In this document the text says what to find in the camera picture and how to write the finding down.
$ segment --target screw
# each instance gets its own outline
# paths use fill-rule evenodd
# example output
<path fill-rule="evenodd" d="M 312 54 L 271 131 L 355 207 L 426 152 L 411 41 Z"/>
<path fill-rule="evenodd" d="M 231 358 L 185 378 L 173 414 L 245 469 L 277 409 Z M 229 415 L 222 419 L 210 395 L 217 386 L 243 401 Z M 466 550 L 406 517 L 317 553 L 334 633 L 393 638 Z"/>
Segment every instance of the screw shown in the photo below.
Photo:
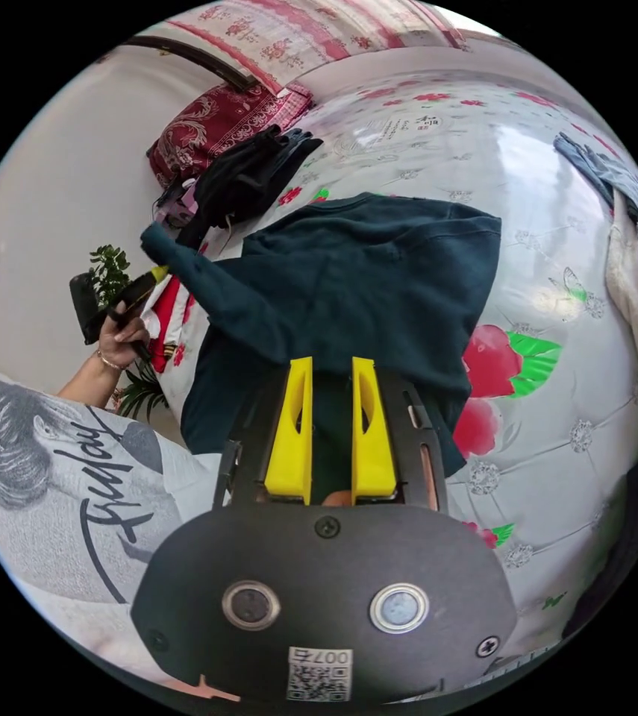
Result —
<path fill-rule="evenodd" d="M 147 634 L 147 641 L 149 643 L 149 648 L 152 649 L 152 651 L 167 651 L 169 649 L 167 637 L 162 632 L 158 632 L 155 629 L 150 629 Z"/>
<path fill-rule="evenodd" d="M 475 650 L 475 653 L 480 659 L 485 659 L 488 656 L 492 656 L 500 646 L 500 639 L 497 636 L 489 636 L 484 639 Z"/>
<path fill-rule="evenodd" d="M 316 534 L 324 539 L 331 539 L 341 531 L 341 523 L 335 517 L 321 517 L 313 526 Z"/>

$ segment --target button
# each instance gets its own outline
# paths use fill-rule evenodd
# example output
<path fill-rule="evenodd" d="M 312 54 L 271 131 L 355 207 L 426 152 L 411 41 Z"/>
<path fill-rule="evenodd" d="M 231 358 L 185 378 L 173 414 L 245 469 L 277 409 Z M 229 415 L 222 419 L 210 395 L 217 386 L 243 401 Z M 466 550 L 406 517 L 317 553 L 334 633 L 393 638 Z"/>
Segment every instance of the button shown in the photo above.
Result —
<path fill-rule="evenodd" d="M 428 596 L 413 584 L 392 584 L 371 602 L 373 625 L 386 634 L 405 634 L 419 627 L 428 615 Z"/>

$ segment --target sticker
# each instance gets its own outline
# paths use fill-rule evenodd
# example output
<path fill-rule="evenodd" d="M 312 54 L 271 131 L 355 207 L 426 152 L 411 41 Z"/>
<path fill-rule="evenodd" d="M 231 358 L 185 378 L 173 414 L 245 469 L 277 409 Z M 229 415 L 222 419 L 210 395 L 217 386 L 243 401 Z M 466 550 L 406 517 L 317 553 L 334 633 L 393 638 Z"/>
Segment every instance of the sticker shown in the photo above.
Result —
<path fill-rule="evenodd" d="M 289 701 L 349 701 L 352 649 L 289 649 Z"/>

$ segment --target hand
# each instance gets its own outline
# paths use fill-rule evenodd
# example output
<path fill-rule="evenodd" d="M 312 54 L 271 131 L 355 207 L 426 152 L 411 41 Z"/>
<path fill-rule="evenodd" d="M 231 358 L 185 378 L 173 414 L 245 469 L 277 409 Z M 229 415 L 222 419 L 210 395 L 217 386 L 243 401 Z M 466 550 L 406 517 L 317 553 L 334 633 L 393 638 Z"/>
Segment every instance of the hand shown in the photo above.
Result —
<path fill-rule="evenodd" d="M 115 311 L 125 312 L 124 301 L 119 303 Z M 135 341 L 147 343 L 148 340 L 149 333 L 138 315 L 132 318 L 122 330 L 119 330 L 117 323 L 108 316 L 100 329 L 98 348 L 105 360 L 118 368 L 127 368 L 137 358 L 137 352 L 131 344 Z"/>

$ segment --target white wall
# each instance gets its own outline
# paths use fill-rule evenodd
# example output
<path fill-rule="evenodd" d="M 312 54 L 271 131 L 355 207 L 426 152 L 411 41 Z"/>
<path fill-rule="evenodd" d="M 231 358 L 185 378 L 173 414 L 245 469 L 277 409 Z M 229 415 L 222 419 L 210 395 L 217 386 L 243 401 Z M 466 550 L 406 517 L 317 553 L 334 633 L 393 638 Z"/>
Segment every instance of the white wall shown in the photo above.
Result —
<path fill-rule="evenodd" d="M 68 290 L 100 244 L 150 266 L 140 233 L 161 192 L 144 154 L 217 78 L 176 57 L 123 48 L 47 105 L 0 166 L 0 371 L 57 391 L 92 350 Z"/>

